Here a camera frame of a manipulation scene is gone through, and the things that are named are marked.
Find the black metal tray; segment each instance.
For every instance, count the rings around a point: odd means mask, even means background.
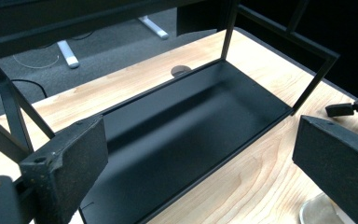
[[[83,218],[149,220],[292,111],[224,60],[109,109],[109,162],[81,204]]]

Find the black cable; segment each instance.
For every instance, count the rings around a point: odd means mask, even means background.
[[[37,82],[34,82],[34,81],[31,81],[31,80],[26,80],[26,79],[12,79],[11,81],[19,81],[19,82],[28,82],[28,83],[32,83],[34,85],[36,85],[37,87],[40,88],[40,90],[42,91],[43,95],[45,96],[45,99],[48,98],[48,94],[46,93],[45,91],[45,88],[43,88],[42,85],[40,85],[39,83]]]
[[[94,34],[93,31],[91,31],[91,32],[88,33],[88,34],[85,34],[85,36],[72,37],[71,39],[73,39],[73,40],[82,40],[82,39],[86,39],[87,37],[91,36],[92,34]]]
[[[26,79],[11,79],[11,81],[19,81],[19,82],[28,82],[28,83],[32,83],[36,86],[38,86],[40,88],[40,90],[43,92],[43,95],[45,96],[45,98],[48,98],[48,94],[45,91],[45,88],[43,88],[42,85],[40,85],[37,82],[31,81],[31,80],[26,80]]]
[[[26,79],[11,79],[11,81],[18,81],[18,82],[28,82],[28,83],[32,83],[34,85],[36,85],[37,87],[40,88],[40,90],[42,91],[43,95],[45,96],[45,98],[48,98],[48,94],[46,93],[45,91],[45,88],[43,88],[42,85],[40,85],[39,83],[37,82],[34,82],[34,81],[31,81],[31,80],[26,80]]]

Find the black metal frame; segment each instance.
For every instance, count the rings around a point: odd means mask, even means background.
[[[339,54],[335,53],[331,49],[328,49],[296,32],[296,28],[307,8],[309,1],[310,0],[299,0],[296,11],[292,16],[292,19],[289,21],[289,25],[287,27],[284,27],[283,25],[270,20],[269,18],[251,10],[248,7],[243,5],[239,6],[239,12],[241,15],[252,21],[255,21],[259,25],[269,29],[271,32],[274,32],[275,34],[280,35],[287,40],[299,45],[301,48],[306,49],[325,59],[324,64],[319,69],[319,71],[317,71],[312,82],[293,105],[293,114],[295,114],[297,110],[304,104],[319,82],[322,81],[322,79],[325,77],[328,71],[330,71],[330,69],[339,58]]]
[[[192,4],[200,1],[196,0],[175,0],[175,1],[163,1],[163,0],[127,0],[127,1],[109,1],[109,0],[100,0],[100,1],[84,1],[82,4],[85,4],[82,8],[83,10],[79,11],[79,8],[74,7],[74,12],[72,14],[66,14],[65,8],[60,8],[62,4],[77,4],[80,1],[73,0],[61,0],[61,1],[18,1],[18,4],[13,3],[8,6],[0,6],[0,15],[2,13],[12,13],[12,15],[18,16],[19,23],[25,21],[27,18],[23,18],[21,15],[23,11],[32,11],[33,9],[38,9],[39,12],[41,10],[46,10],[46,7],[54,7],[57,10],[57,17],[48,17],[42,18],[42,23],[40,24],[28,24],[25,30],[21,28],[16,29],[14,26],[12,30],[9,30],[8,33],[2,31],[4,35],[0,35],[0,58],[5,57],[10,54],[18,53],[20,51],[24,51],[27,49],[31,49],[34,47],[38,47],[41,45],[45,45],[50,42],[55,42],[61,39],[65,39],[67,37],[73,35],[80,35],[86,33],[89,30],[95,30],[99,28],[103,28],[104,26],[111,25],[114,23],[118,23],[121,21],[125,21],[128,19],[136,18],[139,16],[143,16],[146,14],[150,14],[153,12],[161,11],[163,9],[168,9],[171,7],[179,7],[187,4]],[[235,20],[237,14],[240,13],[244,15],[260,25],[269,28],[271,31],[277,33],[278,35],[286,37],[288,40],[297,43],[304,49],[307,49],[323,58],[326,59],[326,62],[322,66],[322,68],[318,71],[315,78],[309,84],[309,86],[305,89],[305,91],[301,94],[300,98],[294,104],[293,108],[288,109],[287,111],[284,109],[282,115],[278,117],[275,121],[270,123],[267,127],[263,129],[262,132],[256,134],[253,138],[249,139],[245,143],[241,145],[241,148],[249,146],[255,139],[257,139],[264,132],[267,132],[271,127],[280,122],[282,119],[289,116],[290,113],[294,114],[297,110],[302,106],[305,100],[310,96],[312,91],[318,85],[318,83],[322,80],[324,75],[328,72],[328,70],[333,66],[334,62],[337,60],[338,55],[324,48],[323,46],[318,45],[317,43],[312,42],[306,37],[299,35],[295,32],[295,29],[301,19],[301,16],[306,9],[306,6],[309,1],[300,1],[298,8],[287,28],[282,27],[280,24],[269,20],[268,18],[263,17],[256,12],[253,12],[251,9],[246,8],[240,5],[239,0],[229,0],[229,1],[221,1],[224,4],[223,14],[221,16],[220,23],[226,27],[227,32],[224,40],[224,45],[222,48],[221,58],[215,62],[208,63],[202,66],[199,69],[196,69],[190,72],[187,75],[176,78],[176,80],[172,82],[168,82],[163,84],[161,87],[157,87],[152,91],[147,91],[142,93],[141,95],[124,102],[119,105],[117,108],[128,105],[131,102],[136,101],[137,99],[142,99],[146,97],[148,94],[153,93],[154,91],[158,91],[163,89],[163,87],[169,86],[174,82],[178,82],[180,79],[184,79],[190,75],[196,74],[198,71],[202,71],[205,68],[210,66],[215,66],[220,63],[225,63],[229,48],[230,39],[232,36],[232,32],[234,29]],[[24,120],[21,114],[21,107],[24,111],[30,115],[31,119],[35,121],[35,123],[39,126],[39,128],[51,139],[55,136],[55,133],[49,128],[45,121],[38,115],[38,113],[34,110],[34,108],[27,102],[24,96],[20,93],[20,91],[13,85],[11,80],[7,77],[4,71],[0,68],[0,92],[1,97],[4,103],[5,111],[7,113],[7,120],[9,123],[9,128],[11,135],[6,132],[2,127],[0,127],[0,150],[5,153],[8,157],[10,157],[13,161],[19,162],[24,157],[27,157],[33,152],[32,144],[30,141],[29,134],[27,133],[26,126],[24,124]],[[161,206],[157,208],[152,214],[148,214],[145,220],[150,219],[152,216],[156,215],[161,209],[168,206],[167,204],[172,203],[178,197],[183,195],[187,190],[190,190],[196,184],[198,184],[202,179],[206,176],[210,175],[216,169],[221,167],[224,163],[229,161],[233,156],[237,155],[241,152],[241,148],[235,149],[230,155],[222,158],[220,163],[216,164],[211,168],[211,170],[205,174],[203,174],[199,179],[192,182],[191,185],[186,186],[182,192],[178,193],[175,197],[168,199],[165,206]]]

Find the gray carpet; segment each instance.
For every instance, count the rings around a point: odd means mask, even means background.
[[[148,17],[170,35],[168,40],[160,39],[140,21],[131,20],[67,39],[80,62],[76,69],[67,66],[54,43],[1,59],[0,66],[11,79],[34,81],[51,96],[214,33],[206,31],[176,37],[176,9]],[[14,83],[29,102],[44,99],[35,84]],[[0,99],[2,114],[4,109]]]

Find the wooden table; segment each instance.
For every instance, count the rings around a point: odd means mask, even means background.
[[[176,65],[196,68],[220,57],[224,33],[137,63],[34,104],[56,132],[76,120],[146,91],[172,78]],[[227,60],[289,105],[310,83],[311,75],[280,55],[234,32]],[[151,223],[298,223],[301,204],[318,195],[317,186],[293,164],[300,115],[329,119],[327,105],[352,99],[321,83],[292,117],[285,119]],[[358,115],[335,119],[358,133]],[[6,117],[0,123],[7,127]],[[48,139],[26,118],[35,148]],[[0,175],[20,176],[17,164],[0,153]]]

